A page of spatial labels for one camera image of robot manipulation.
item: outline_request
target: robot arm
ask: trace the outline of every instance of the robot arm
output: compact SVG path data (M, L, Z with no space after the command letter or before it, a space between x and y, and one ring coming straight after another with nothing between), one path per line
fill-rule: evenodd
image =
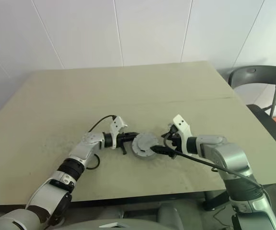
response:
M0 217L0 230L41 230L58 224L70 205L71 192L93 155L101 149L121 147L138 133L121 133L127 127L116 116L110 133L87 132L59 168L32 195L25 209L17 209Z
M262 186L253 176L244 151L239 146L229 143L221 136L193 137L189 125L180 115L173 119L170 132L162 137L172 140L176 151L162 146L151 147L153 151L169 155L173 159L177 152L182 152L188 158L191 154L197 154L200 158L208 159L226 169L225 171L218 168L218 173L224 181L230 202L236 211L236 215L232 217L234 229L276 230L276 217Z

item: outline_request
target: black cable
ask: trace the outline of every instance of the black cable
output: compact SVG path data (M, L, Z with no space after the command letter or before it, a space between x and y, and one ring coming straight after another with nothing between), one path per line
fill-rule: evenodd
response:
M90 132L91 132L101 121L103 121L104 119L106 119L106 118L108 118L108 117L112 117L112 119L115 120L117 116L116 116L116 115L107 115L107 116L101 118L97 123L95 123L94 126L92 126L92 128L91 128L88 132L90 133ZM97 160L98 160L97 165L95 165L94 167L86 167L86 169L93 170L93 169L96 169L97 167L99 167L99 165L100 165L100 163L101 163L100 157L99 157L98 155L96 155L96 154L95 154L95 157L96 157Z
M93 170L93 169L96 169L97 167L99 167L100 162L101 162L100 161L100 157L98 155L96 155L96 154L94 154L94 156L98 159L97 165L95 165L94 167L86 167L86 169Z
M248 182L254 184L256 187L262 188L262 189L263 189L263 186L260 185L259 183L257 183L257 182L255 182L255 181L249 179L248 177L246 177L246 176L244 176L244 175L242 175L242 174L240 174L240 173L238 173L238 172L236 172L236 171L234 171L234 170L226 169L226 168L223 168L223 167L221 167L221 166L219 166L219 165L215 165L215 164L209 163L209 162L207 162L207 161L203 161L203 160L200 160L200 159L198 159L198 158L194 158L194 157L185 155L185 154L183 154L183 153L181 153L181 152L179 152L179 151L176 151L176 150L170 148L170 147L167 145L167 139L168 139L168 137L169 137L170 135L171 135L170 133L167 133L167 135L166 135L166 136L164 137L164 139L163 139L163 144L165 145L165 147L169 148L169 149L170 149L171 151L173 151L175 154L177 154L177 155L179 155L179 156L182 156L182 157L185 157L185 158L187 158L187 159L190 159L190 160L192 160L192 161L196 161L196 162L198 162L198 163L205 164L205 165L207 165L207 166L210 166L210 167L213 167L213 168L216 168L216 169L225 171L225 172L227 172L227 173L229 173L229 174L234 174L234 175L236 175L236 176L238 176L238 177L241 177L242 179L245 179L245 180L247 180Z
M97 123L95 123L94 126L92 126L92 128L88 131L91 132L101 121L103 121L104 119L108 118L108 117L112 117L113 120L115 120L115 118L117 117L116 115L107 115L105 117L103 117L101 120L99 120Z
M218 212L216 212L216 213L213 215L213 218L214 218L216 221L218 221L220 224L222 224L223 226L225 226L225 227L230 227L230 225L227 225L227 224L222 223L222 221L219 220L219 219L216 217L216 215L218 215L218 214L219 214L221 211L223 211L225 208L226 208L226 206L224 206L222 209L220 209Z

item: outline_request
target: gray chair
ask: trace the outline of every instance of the gray chair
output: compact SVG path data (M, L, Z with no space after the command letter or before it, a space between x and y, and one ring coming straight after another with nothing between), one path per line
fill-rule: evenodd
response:
M238 86L251 83L265 83L276 86L276 66L246 66L235 69L230 74L229 85L233 89ZM276 122L272 119L275 106L276 90L271 106L261 109L255 104L247 105L251 112L276 140ZM271 109L270 116L265 112L268 109Z

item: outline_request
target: table surface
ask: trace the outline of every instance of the table surface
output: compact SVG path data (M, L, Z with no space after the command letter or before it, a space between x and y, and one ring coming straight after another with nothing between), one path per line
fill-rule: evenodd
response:
M181 114L194 135L241 146L262 184L276 183L276 142L207 62L36 72L0 111L0 205L25 204L101 117L120 115L126 132L158 137ZM109 131L110 121L97 131ZM209 167L177 157L136 158L126 145L99 152L73 201L223 189Z

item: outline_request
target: floor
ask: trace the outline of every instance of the floor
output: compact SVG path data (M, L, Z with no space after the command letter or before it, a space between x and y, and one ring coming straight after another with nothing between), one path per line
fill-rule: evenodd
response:
M276 184L266 189L271 197L273 211L276 214ZM173 200L162 202L148 202L140 204L128 204L120 206L125 212L127 218L156 220L156 210L161 203L172 203L179 211L185 230L220 230L229 229L227 226L232 225L231 216L234 213L231 206L220 211L216 217L222 222L224 226L213 218L222 208L215 211L205 212L201 208L202 200ZM97 216L104 210L105 207L86 207L86 208L72 208L66 214L64 225L87 221L97 218Z

